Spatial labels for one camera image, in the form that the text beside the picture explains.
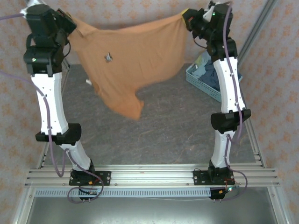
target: wall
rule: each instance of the wall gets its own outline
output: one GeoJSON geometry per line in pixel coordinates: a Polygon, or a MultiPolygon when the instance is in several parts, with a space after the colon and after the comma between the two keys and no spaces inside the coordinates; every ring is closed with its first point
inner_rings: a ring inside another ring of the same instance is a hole
{"type": "MultiPolygon", "coordinates": [[[[158,20],[182,12],[186,8],[206,7],[210,0],[44,0],[54,9],[60,7],[73,16],[98,28],[123,28],[158,20]]],[[[234,0],[231,36],[240,51],[266,0],[234,0]]],[[[185,59],[193,62],[203,50],[188,36],[185,59]]],[[[79,63],[76,54],[68,57],[79,63]]]]}
{"type": "Polygon", "coordinates": [[[280,0],[241,66],[242,88],[269,167],[299,220],[299,6],[280,0]]]}
{"type": "MultiPolygon", "coordinates": [[[[1,1],[0,16],[19,13],[25,1],[1,1]]],[[[30,79],[23,54],[29,28],[24,18],[0,21],[0,69],[30,79]]],[[[37,96],[32,86],[0,75],[0,223],[10,224],[30,168],[43,150],[37,96]]]]}

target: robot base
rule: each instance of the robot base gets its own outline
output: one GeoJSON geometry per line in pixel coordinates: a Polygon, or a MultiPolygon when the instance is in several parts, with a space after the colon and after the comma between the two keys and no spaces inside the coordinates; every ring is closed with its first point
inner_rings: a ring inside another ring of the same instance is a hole
{"type": "MultiPolygon", "coordinates": [[[[111,171],[95,171],[93,162],[91,162],[88,171],[99,176],[102,179],[104,186],[110,185],[111,171]]],[[[83,171],[72,170],[69,185],[70,186],[92,186],[92,185],[99,186],[102,185],[102,183],[100,181],[97,181],[96,177],[91,176],[83,171]]]]}
{"type": "Polygon", "coordinates": [[[194,185],[234,185],[234,174],[227,167],[215,168],[210,161],[207,170],[193,171],[194,185]]]}

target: metal base plate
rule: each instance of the metal base plate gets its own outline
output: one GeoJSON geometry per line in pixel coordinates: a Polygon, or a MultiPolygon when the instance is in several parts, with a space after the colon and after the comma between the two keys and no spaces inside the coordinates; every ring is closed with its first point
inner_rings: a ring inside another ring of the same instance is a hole
{"type": "MultiPolygon", "coordinates": [[[[95,171],[94,174],[96,174],[97,176],[99,176],[102,179],[104,186],[110,186],[111,171],[95,171]]],[[[90,182],[90,181],[91,181],[91,176],[82,172],[82,174],[80,175],[79,178],[73,178],[73,179],[70,178],[69,185],[70,186],[84,186],[84,185],[88,185],[88,182],[90,182]]],[[[102,185],[102,183],[98,181],[94,184],[92,183],[91,185],[99,186],[99,185],[102,185]]]]}
{"type": "Polygon", "coordinates": [[[209,176],[209,173],[207,170],[194,170],[193,171],[193,181],[194,185],[234,185],[235,181],[234,179],[229,179],[223,182],[213,183],[211,181],[211,178],[209,176]]]}

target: laundry basket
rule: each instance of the laundry basket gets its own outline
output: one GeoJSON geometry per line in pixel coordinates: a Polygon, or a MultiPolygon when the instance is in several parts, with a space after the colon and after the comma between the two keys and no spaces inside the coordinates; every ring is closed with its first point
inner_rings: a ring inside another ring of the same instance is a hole
{"type": "Polygon", "coordinates": [[[198,78],[194,77],[192,73],[196,70],[195,64],[193,63],[189,68],[186,70],[186,81],[191,83],[192,85],[196,86],[209,96],[213,97],[218,102],[221,102],[221,93],[211,86],[205,84],[204,82],[198,80],[198,78]]]}

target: gray floor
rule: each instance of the gray floor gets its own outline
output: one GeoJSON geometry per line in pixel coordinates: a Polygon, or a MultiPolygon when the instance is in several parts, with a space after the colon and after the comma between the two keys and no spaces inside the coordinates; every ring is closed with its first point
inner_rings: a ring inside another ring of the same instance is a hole
{"type": "MultiPolygon", "coordinates": [[[[82,66],[71,67],[64,112],[69,123],[81,124],[81,141],[94,164],[208,163],[215,138],[210,116],[221,110],[221,104],[185,81],[187,67],[171,80],[137,93],[145,101],[138,122],[109,110],[86,84],[82,66]]],[[[54,151],[61,164],[62,150],[55,146],[54,151]]],[[[232,146],[230,160],[254,161],[245,127],[240,144],[232,146]]],[[[51,164],[50,156],[45,164],[51,164]]]]}
{"type": "Polygon", "coordinates": [[[104,197],[71,204],[66,198],[41,197],[34,199],[32,208],[27,224],[277,223],[267,188],[248,188],[241,197],[221,203],[205,198],[177,201],[104,197]]]}

